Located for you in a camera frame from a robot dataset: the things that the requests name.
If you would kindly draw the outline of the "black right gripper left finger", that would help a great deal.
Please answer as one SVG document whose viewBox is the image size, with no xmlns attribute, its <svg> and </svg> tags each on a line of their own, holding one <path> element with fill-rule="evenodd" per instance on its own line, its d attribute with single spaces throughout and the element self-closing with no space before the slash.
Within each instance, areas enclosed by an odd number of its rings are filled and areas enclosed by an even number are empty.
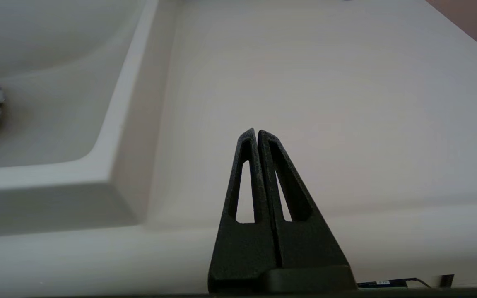
<svg viewBox="0 0 477 298">
<path fill-rule="evenodd" d="M 208 271 L 212 294 L 276 294 L 279 258 L 271 201 L 260 158 L 259 137 L 254 129 L 241 134 Z M 254 221 L 237 220 L 243 165 L 249 163 Z"/>
</svg>

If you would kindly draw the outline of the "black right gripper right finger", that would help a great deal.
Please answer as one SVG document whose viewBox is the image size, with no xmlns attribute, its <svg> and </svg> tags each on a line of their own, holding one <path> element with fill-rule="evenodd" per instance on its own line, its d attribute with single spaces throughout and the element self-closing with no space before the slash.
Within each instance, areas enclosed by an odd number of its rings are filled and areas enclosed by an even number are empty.
<svg viewBox="0 0 477 298">
<path fill-rule="evenodd" d="M 258 150 L 278 264 L 283 268 L 349 267 L 282 142 L 260 130 Z"/>
</svg>

